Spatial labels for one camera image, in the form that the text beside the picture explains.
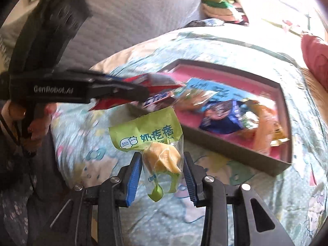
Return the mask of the person's left hand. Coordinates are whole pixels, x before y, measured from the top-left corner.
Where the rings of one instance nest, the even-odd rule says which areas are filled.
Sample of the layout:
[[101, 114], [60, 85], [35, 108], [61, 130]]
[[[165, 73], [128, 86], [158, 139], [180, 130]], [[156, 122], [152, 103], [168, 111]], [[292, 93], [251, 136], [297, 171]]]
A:
[[[41, 146], [43, 138], [48, 133], [52, 116], [56, 112], [56, 110], [56, 103], [49, 103], [45, 105], [43, 117], [34, 119], [28, 127], [28, 131], [31, 134], [31, 137], [26, 139], [20, 139], [20, 144], [23, 149], [28, 152], [35, 152]], [[1, 110], [1, 116], [3, 117], [10, 132], [6, 130], [3, 123], [1, 123], [1, 129], [6, 136], [11, 150], [13, 151], [15, 151], [17, 145], [15, 144], [15, 141], [13, 140], [11, 135], [13, 135], [15, 140], [18, 140], [18, 133], [15, 129], [15, 123], [24, 119], [25, 113], [25, 108], [23, 108], [19, 104], [16, 104], [15, 102], [12, 102], [11, 100], [6, 101]]]

